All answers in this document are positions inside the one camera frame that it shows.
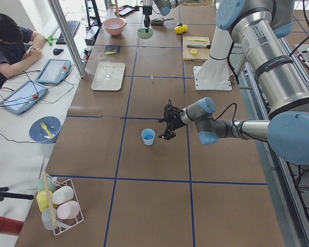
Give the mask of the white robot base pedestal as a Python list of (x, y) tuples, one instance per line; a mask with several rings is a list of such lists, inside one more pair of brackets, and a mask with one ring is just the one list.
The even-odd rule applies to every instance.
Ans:
[(196, 90), (232, 90), (228, 55), (232, 39), (226, 30), (216, 27), (209, 51), (209, 58), (202, 66), (194, 67)]

